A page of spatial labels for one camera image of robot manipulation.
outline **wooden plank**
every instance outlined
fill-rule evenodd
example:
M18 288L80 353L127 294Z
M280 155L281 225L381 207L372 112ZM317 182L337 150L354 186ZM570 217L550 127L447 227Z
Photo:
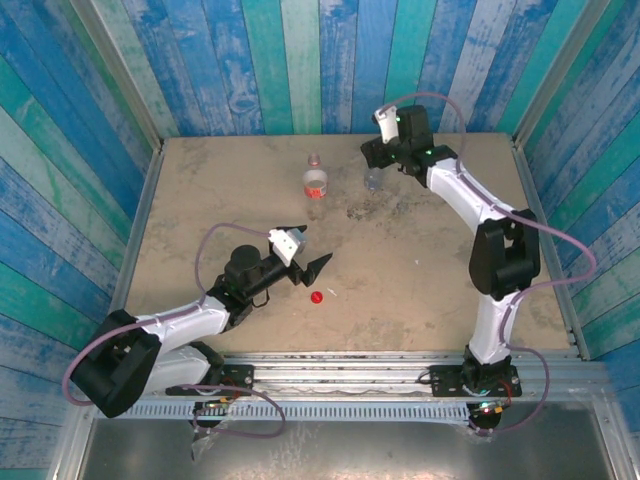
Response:
M553 94L553 97L549 101L549 104L547 105L547 108L545 109L544 113L540 117L540 120L538 121L538 123L536 124L535 128L533 129L533 132L531 133L531 136L527 140L527 144L525 145L525 153L526 153L527 157L531 158L531 155L532 155L532 153L533 153L538 141L540 140L540 137L546 131L547 127L549 126L549 123L551 122L551 120L553 119L554 115L556 114L556 112L560 108L560 105L563 103L563 101L566 98L567 94L569 93L569 91L573 87L574 83L576 82L576 80L578 79L580 74L582 73L582 70L589 63L589 59L591 58L593 53L596 51L596 49L601 45L602 39L607 34L607 32L609 30L609 27L611 26L613 21L616 19L616 16L618 15L618 12L620 11L620 9L624 5L624 3L625 3L625 0L611 0L609 2L609 5L607 6L606 10L604 11L602 16L598 20L598 23L596 23L595 27L593 28L593 31L589 35L589 38L587 39L587 41L583 45L582 49L580 50L580 53L578 53L578 56L573 61L573 64L571 64L571 67L569 68L569 71L567 72L567 74L562 79L562 83L560 84L560 86L558 87L556 92ZM569 4L569 1L568 0L560 0L558 2L558 6L556 7L556 10L554 11L554 15L552 16L551 20L549 21L550 23L549 23L547 29L551 29L551 26L552 26L551 22L554 21L554 17L555 17L556 11L560 11L558 9L563 7L565 4ZM566 18L566 15L567 15L567 13L565 13L562 17L559 17L558 23L564 22L564 18ZM545 55L545 53L546 52L543 52L543 54L541 54L542 61L543 62L548 62L548 56ZM518 89L516 90L516 93L522 93L522 92L519 91L519 87L520 86L518 85ZM503 120L501 120L501 126L505 127L505 129L508 126L508 123L507 123L508 120L510 120L512 118L512 117L507 115L507 112L510 113L510 109L511 108L512 107L511 107L511 104L510 104L507 107L507 111L505 112Z
M604 149L637 113L640 105L638 85L640 85L640 29L618 52L615 61L591 95L583 99L582 107L578 110L575 120L565 126L565 131L550 152L551 157L547 157L547 159L553 158L554 161L547 161L547 166L537 169L534 180L546 212L553 211L558 204L556 202L546 205L545 199L549 190L561 187L566 191L567 185L558 177L570 159L578 154L579 149L582 148L582 151L589 153L599 148L598 154L604 152ZM613 122L611 128L605 125L607 120ZM582 159L584 155L581 153L578 158Z
M384 94L385 102L414 93L418 89L437 3L436 0L422 2L398 0ZM413 103L413 101L403 102L399 106L413 105Z
M138 197L122 183L109 164L102 164L100 159L90 159L94 168L97 167L96 171L103 175L104 183L98 178L2 57L0 83L4 87L0 89L0 106L29 134L31 140L76 190L96 208L120 240L126 242ZM120 203L111 195L111 191L117 195Z
M396 4L396 0L358 4L351 133L380 132L371 115L384 104Z
M616 393L616 396L618 397L618 401L620 402L620 406L624 412L624 417L627 420L629 431L639 431L640 410L638 410L638 405L640 405L640 386L618 392Z
M379 5L381 16L384 15L385 5ZM281 0L280 8L293 133L319 134L322 133L322 100L318 0Z
M142 177L141 171L136 168L129 152L127 152L122 141L109 124L105 114L100 110L100 107L98 107L91 96L83 78L81 78L73 68L69 59L53 38L46 25L40 17L38 17L33 7L29 7L28 5L31 4L25 4L22 0L7 0L3 2L3 13L0 16L2 17L0 23L9 23L11 20L7 17L10 16L19 28L20 37L22 37L13 38L14 33L12 30L7 31L5 28L2 29L3 35L7 33L10 35L10 38L8 38L6 42L11 44L15 49L13 55L20 55L22 53L17 51L16 45L26 40L29 44L26 48L32 49L33 52L35 52L38 63L41 62L46 67L59 88L67 98L73 102L76 111L84 120L85 124L91 126L102 147L112 149L116 153L116 158L118 158L119 161L130 162L134 169L138 170L140 177ZM30 88L35 94L36 89L33 88L33 86L30 86Z
M0 418L0 468L49 468L60 427Z
M88 52L83 48L58 0L33 0L32 3L42 22L66 54L69 63L87 86L96 105L116 132L133 162L140 171L146 173L153 155L151 146L146 139L141 141L136 135L133 125L120 109Z
M458 102L465 121L471 118L515 4L516 0L485 2L482 8L475 9L449 90L449 97ZM452 132L457 128L456 113L447 105L439 131Z
M548 159L556 154L558 144L565 131L575 123L573 122L574 118L580 118L578 112L580 110L585 112L585 103L593 105L594 101L597 102L598 99L593 98L592 95L596 86L605 77L607 71L609 71L609 81L612 80L611 77L616 76L615 70L611 70L610 67L616 59L620 62L621 58L618 54L629 37L633 35L638 21L640 21L640 3L627 2L558 107L556 114L547 125L529 158L531 174L537 184L542 185L543 183L538 180L542 175L539 170L544 172L545 168L552 167L549 165L551 162Z
M0 366L0 417L63 425L69 404L58 382Z
M640 250L635 250L573 297L573 304L580 323L587 325L638 292L640 292Z
M144 132L142 131L138 123L138 119L131 111L131 108L129 108L129 104L124 98L120 87L118 86L115 78L113 78L113 75L111 75L109 67L107 67L107 64L102 58L102 55L96 48L96 45L93 43L89 32L87 32L87 29L84 28L82 20L80 20L80 17L78 17L78 14L71 5L70 0L58 0L58 5L62 9L64 16L67 18L67 21L71 25L71 28L73 28L73 31L78 37L78 40L82 44L82 48L84 48L84 50L87 52L87 55L89 55L91 63L93 63L93 65L98 70L98 73L100 74L100 77L102 77L102 81L104 82L104 84L109 89L111 96L118 104L118 108L120 108L122 113L127 117L131 128L133 128L133 131L136 134L136 137L143 145L143 147L148 151L148 156L150 157L153 154L153 149L149 144L149 140L147 139L147 137L145 137Z
M32 282L101 322L110 297L40 240L0 211L0 261Z
M1 108L0 156L69 223L80 230L113 265L120 267L124 243Z
M438 0L418 91L449 93L475 7L476 0ZM428 109L431 129L438 131L446 104L428 98L417 103Z
M105 162L110 161L112 168L129 184L134 194L139 194L144 178L129 161L126 152L124 156L120 155L124 148L109 148L109 144L104 143L104 139L101 140L99 125L86 123L81 118L76 110L77 99L73 95L67 98L1 5L0 32L0 55L4 56L83 158L95 157Z
M162 0L122 0L122 3L129 12L180 134L186 137L206 135L207 125Z
M549 224L566 231L609 186L622 175L638 155L640 113L629 122L607 151L577 182L549 217Z
M636 205L589 246L598 260L596 273L589 280L569 285L569 293L574 296L577 295L578 292L594 282L600 275L603 275L620 260L634 252L638 247L639 236L640 205ZM566 267L565 274L575 277L586 272L588 268L589 261L586 257L579 256L571 265Z
M60 382L76 354L70 346L0 315L0 365Z
M616 390L640 385L640 340L613 350L601 358Z
M111 295L118 270L0 157L0 209Z
M293 133L279 0L243 0L244 21L267 135Z
M640 295L635 295L582 328L591 358L640 338Z
M189 72L207 135L234 135L227 92L200 0L164 0L173 35Z
M586 4L585 0L557 0L500 121L494 125L496 131L515 132Z
M320 0L322 133L351 130L357 12L357 0Z
M470 131L491 132L496 129L529 64L534 48L541 40L556 2L557 0L518 0L469 119L467 128ZM545 66L547 69L551 66L549 57L546 58ZM542 74L539 74L539 80L542 80ZM537 84L531 86L531 96L537 88Z
M236 133L263 135L260 98L240 0L205 0L202 5L227 91Z
M0 480L45 480L48 470L46 468L14 468L0 469Z
M638 45L638 62L640 63L640 44ZM551 213L567 197L571 187L591 169L607 148L615 141L640 111L640 68L620 90L616 98L600 115L593 127L582 134L584 139L567 160L561 150L556 157L564 166L557 169L545 191L538 190L540 201L545 212Z
M0 293L0 313L78 350L97 328L80 312L2 263Z
M621 219L629 210L640 202L640 161L635 161L618 179L611 184L605 193L598 198L568 230L569 235L579 238L586 245L591 245L600 235ZM631 221L633 217L626 217L618 228ZM629 230L619 231L621 236L631 233ZM635 247L640 246L640 238L632 237ZM580 251L569 244L560 242L556 245L558 258L562 268L567 268L578 256Z
M127 65L161 138L176 137L178 127L149 64L133 24L120 0L93 0L109 37Z

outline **cable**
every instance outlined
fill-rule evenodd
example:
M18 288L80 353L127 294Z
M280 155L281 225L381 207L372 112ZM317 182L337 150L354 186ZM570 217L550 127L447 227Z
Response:
M193 420L192 420L193 428L195 428L199 432L206 432L206 433L218 432L218 433L224 433L224 434L227 434L227 435L233 435L235 437L268 439L268 438L275 438L275 437L281 435L282 432L284 432L284 429L285 429L285 427L287 425L287 419L285 417L284 410L282 410L282 407L280 405L278 405L276 402L274 402L271 398L269 398L267 395L265 395L262 392L258 392L256 390L252 390L250 388L235 387L235 386L228 386L228 385L180 385L180 387L184 388L185 390L194 389L194 388L198 388L200 390L209 390L209 389L210 390L218 390L218 389L223 389L223 390L231 390L231 391L235 391L235 392L249 393L251 395L255 395L257 397L260 397L263 400L265 400L266 402L268 402L269 404L271 404L271 406L273 406L273 408L276 409L276 412L278 412L278 414L280 415L280 418L282 419L278 429L275 430L274 432L271 432L271 433L240 432L238 430L227 430L225 428L218 428L218 427L205 428L205 427L201 427L200 425L198 425L198 417L200 415L202 415L204 412L206 412L207 410L209 410L209 408L205 407L205 408L202 408L202 409L196 411L194 413L194 415L193 415Z
M589 250L589 247L584 245L582 242L580 242L576 238L574 238L574 237L572 237L570 235L567 235L566 233L561 232L560 230L557 230L557 229L555 229L553 227L549 227L549 226L544 225L542 223L534 222L534 221L529 220L527 218L520 217L519 215L515 215L514 213L511 213L511 212L499 207L498 205L495 205L493 203L493 201L490 198L488 198L484 194L484 192L482 192L482 190L478 189L474 185L474 183L467 178L467 176L465 175L466 169L464 168L464 166L462 164L462 159L463 159L466 147L467 147L467 129L465 127L465 121L464 121L464 115L462 113L462 109L452 99L450 99L446 95L442 95L440 93L435 93L435 92L416 92L416 93L411 93L409 95L405 95L405 96L400 97L400 98L398 98L398 99L396 99L396 100L394 100L394 101L392 101L390 103L387 103L387 104L383 105L380 108L380 110L381 110L381 112L384 112L387 109L389 109L390 107L392 107L392 106L394 106L394 105L396 105L396 104L398 104L400 102L404 102L405 100L409 100L409 99L417 98L417 97L440 98L440 99L444 100L445 102L447 102L449 105L451 105L451 107L456 112L456 115L458 116L459 130L460 130L460 133L462 135L462 144L460 146L460 153L458 154L458 159L456 160L456 173L458 174L458 177L460 178L460 180L473 193L475 193L478 197L480 197L480 199L482 199L490 208L492 208L496 212L504 215L505 217L510 218L514 222L518 222L518 223L521 223L523 225L527 225L529 227L532 227L532 228L535 228L537 230L540 230L542 232L546 232L546 233L549 233L551 235L555 235L556 237L559 237L562 240L565 240L565 241L571 243L575 247L579 248L582 251L582 253L584 253L587 256L587 258L589 260L589 263L590 263L589 270L587 272L583 273L582 275L579 275L577 277L572 277L572 278L563 278L563 279L559 279L559 280L551 280L551 281L547 281L547 282L538 283L536 285L530 286L529 288L526 288L525 290L520 291L517 295L515 295L511 299L511 302L509 302L509 305L507 306L507 308L505 310L504 316L502 317L502 321L500 323L500 342L502 342L508 349L510 349L510 350L512 350L514 352L530 353L532 355L535 355L540 360L540 363L542 363L542 368L544 369L544 375L545 375L544 391L542 392L542 396L540 397L540 401L536 405L536 408L533 410L533 412L531 412L529 414L529 416L527 416L524 420L521 420L520 422L518 422L518 423L516 423L514 425L510 425L509 427L501 428L499 430L493 430L493 429L486 430L486 429L478 428L476 425L474 425L474 423L471 420L469 420L469 424L472 426L472 428L474 428L476 430L476 432L478 432L480 434L485 434L485 435L486 434L490 434L490 433L492 433L494 431L495 432L508 432L508 431L512 431L512 430L517 430L517 429L523 427L524 425L526 425L527 423L529 423L531 420L533 420L536 417L536 415L538 415L540 413L540 411L542 410L542 407L544 406L544 403L547 400L547 397L549 396L549 387L550 387L550 383L551 383L551 374L549 372L549 365L547 364L546 359L544 358L544 356L542 356L542 354L540 352L538 352L537 350L535 350L533 348L529 348L529 347L519 347L517 345L513 345L513 344L511 344L511 343L506 341L505 335L504 335L504 331L505 331L507 322L509 321L509 315L511 314L511 311L518 304L519 301L524 299L527 295L535 292L536 290L539 290L541 288L546 288L546 287L555 287L555 286L559 286L559 285L568 285L568 284L571 284L571 283L577 283L577 282L581 282L583 280L588 279L596 271L596 267L597 267L596 257L593 255L593 253L591 253L591 251Z
M132 323L131 325L124 325L122 327L118 327L103 335L100 335L98 338L96 338L91 343L89 343L89 345L84 347L80 351L80 353L78 353L78 355L73 359L71 364L67 367L67 370L64 372L64 375L62 376L62 394L64 395L64 398L66 398L69 403L73 405L77 405L79 407L88 407L93 405L93 402L90 400L78 400L77 398L74 398L73 395L71 395L71 392L69 391L69 386L71 383L71 375L73 374L75 369L87 357L87 355L89 355L89 353L91 353L96 347L98 347L99 345L102 345L104 342L111 340L112 338L117 337L118 335L121 335L123 333L130 332L131 330L136 330L138 328L144 328L148 325L156 325L158 322L166 322L168 320L172 320L179 316L183 316L191 312L198 311L202 307L202 304L205 301L207 292L204 286L202 285L202 282L200 281L200 257L202 256L202 252L204 251L204 247L209 241L209 238L211 238L213 233L220 227L233 228L245 233L250 233L252 235L259 236L259 237L267 237L267 238L269 237L268 233L259 232L257 230L252 230L246 227L241 227L240 225L235 225L233 223L217 223L213 225L209 230L207 230L207 233L202 238L202 241L200 242L200 246L198 247L198 252L196 253L196 258L194 261L194 275L195 275L196 285L198 286L198 289L200 290L200 294L201 294L201 297L200 297L200 300L198 300L198 303L194 306L185 308L184 310L179 310L177 312L166 314L166 315L156 315L155 318L150 320L144 320L142 322Z

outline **red bottle cap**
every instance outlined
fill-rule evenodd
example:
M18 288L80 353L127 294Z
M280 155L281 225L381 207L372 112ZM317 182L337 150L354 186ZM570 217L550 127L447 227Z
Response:
M322 296L322 293L320 293L320 292L313 292L311 294L311 301L313 303L321 303L323 298L324 297Z

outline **metal edge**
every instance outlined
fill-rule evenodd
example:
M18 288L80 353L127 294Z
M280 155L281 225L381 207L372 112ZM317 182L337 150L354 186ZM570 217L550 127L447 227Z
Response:
M571 29L565 44L560 49L551 68L542 80L529 107L520 119L513 136L519 147L527 143L547 105L573 65L580 50L591 35L593 28L609 5L610 0L590 0Z
M640 463L633 438L614 395L592 400L594 414L616 479L640 478Z
M149 164L149 171L140 195L136 217L131 227L122 268L111 299L110 311L123 308L127 301L163 160L164 145L160 150L156 149L154 151ZM54 451L53 460L49 467L47 480L76 480L79 478L78 475L84 454L89 444L91 426L97 411L96 407L69 407Z
M80 17L98 52L107 64L118 87L122 91L133 115L138 120L145 137L155 150L161 147L161 139L151 113L136 86L129 67L116 47L100 12L92 0L71 0L71 5Z
M543 225L548 225L547 217L542 208L542 203L540 203L540 197L538 197L538 193L536 191L535 184L533 182L533 177L531 176L531 171L529 170L529 165L527 163L527 158L524 154L522 147L516 147L515 144L512 145L513 158L516 162L516 168L518 169L518 175L520 176L520 181L522 183L522 188L524 190L525 196L527 197L527 202L529 203L529 207L533 210L533 213L538 217L538 221ZM549 275L552 279L563 278L564 273L562 272L562 267L560 266L560 260L558 259L558 253L553 245L553 240L551 239L551 235L548 233L540 232L540 249L542 250L542 254L547 263L547 268L549 269ZM578 316L573 307L573 302L571 301L571 296L569 295L569 290L566 285L558 285L554 287L556 292L556 298L558 299L558 306L560 307L560 312L562 313L562 318L565 322L565 326L569 333L573 334L575 339L575 345L578 348L578 352L580 356L584 360L590 360L591 355L589 354L589 349L584 339L584 335L582 334L582 327L580 322L578 321Z

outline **teal wooden plank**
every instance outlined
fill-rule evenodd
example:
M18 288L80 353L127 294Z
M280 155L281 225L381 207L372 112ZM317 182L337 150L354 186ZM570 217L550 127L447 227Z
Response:
M629 122L609 148L574 185L571 192L549 217L549 223L562 231L567 231L636 159L638 138L640 138L640 113Z
M120 267L124 243L3 109L0 109L0 156L113 265Z
M602 274L591 285L573 297L573 304L580 324L583 326L589 324L639 292L640 249Z
M385 102L415 93L418 89L437 3L436 0L398 0ZM407 101L399 106L412 104L413 101Z
M120 90L120 87L118 86L115 78L113 78L113 75L111 75L111 72L109 71L109 67L107 67L107 64L102 58L102 55L100 54L95 44L93 43L93 40L89 35L89 32L87 32L87 29L84 28L82 20L80 20L80 17L78 17L78 14L76 13L73 6L71 5L70 0L57 0L57 2L59 5L59 8L64 13L64 16L67 18L67 21L71 25L71 28L73 28L73 31L78 37L78 40L82 44L82 48L84 48L84 50L87 52L87 55L89 55L89 58L91 59L91 63L93 63L93 65L95 66L96 70L102 77L102 81L109 89L111 96L118 104L118 108L120 108L122 113L127 117L127 120L131 125L131 128L133 128L133 131L136 137L138 138L138 141L143 145L145 150L148 152L147 155L151 157L151 155L153 154L153 148L149 143L149 139L145 136L144 132L140 128L138 119L135 117L135 115L131 111L131 108L129 107L129 103L124 98L124 95Z
M14 468L0 470L0 480L45 480L48 470L45 468Z
M318 0L281 0L293 133L322 133Z
M2 263L0 313L78 350L97 328L80 312Z
M583 327L582 333L592 358L640 338L640 295L609 310Z
M244 0L244 21L267 135L293 133L279 0Z
M533 129L531 136L527 140L527 143L525 145L525 153L528 158L530 158L532 152L538 144L538 141L540 140L540 137L547 130L549 123L560 108L560 105L562 105L562 103L564 102L564 99L573 87L574 83L582 73L583 69L589 63L591 56L596 51L598 46L601 45L602 39L605 37L605 35L607 35L609 27L611 27L611 24L616 19L624 3L625 0L611 0L603 14L600 16L600 19L593 28L593 31L589 35L589 38L578 53L576 59L571 64L571 67L569 67L567 74L562 79L562 83L553 94L553 97L551 97L551 100L549 101L549 104L547 105L544 113L540 117L540 120L538 120L538 123Z
M177 137L178 127L149 60L120 0L93 0L109 36L127 65L161 138Z
M536 182L538 195L545 212L552 212L558 195L566 192L563 169L576 157L585 163L584 157L594 151L597 158L613 138L633 119L640 108L640 29L637 29L616 52L610 67L587 98L581 99L576 115L567 123L559 124L562 133L557 141L546 149L536 149L534 159L538 167L531 174ZM553 197L552 192L560 190Z
M586 4L587 0L558 0L495 131L515 132Z
M640 244L640 204L636 204L616 220L605 233L589 245L598 260L595 275L586 281L568 285L571 295L577 295L583 288L594 282L600 275L603 275L638 248ZM565 267L564 272L567 276L576 277L588 269L589 261L581 255L568 267Z
M2 57L0 83L4 87L0 89L0 106L30 136L76 190L93 205L120 240L126 243L131 231L129 216ZM105 167L99 167L98 171L104 172L109 165ZM137 196L121 182L116 172L105 173L107 184L116 192L122 204L133 207ZM135 215L135 207L129 209L129 215Z

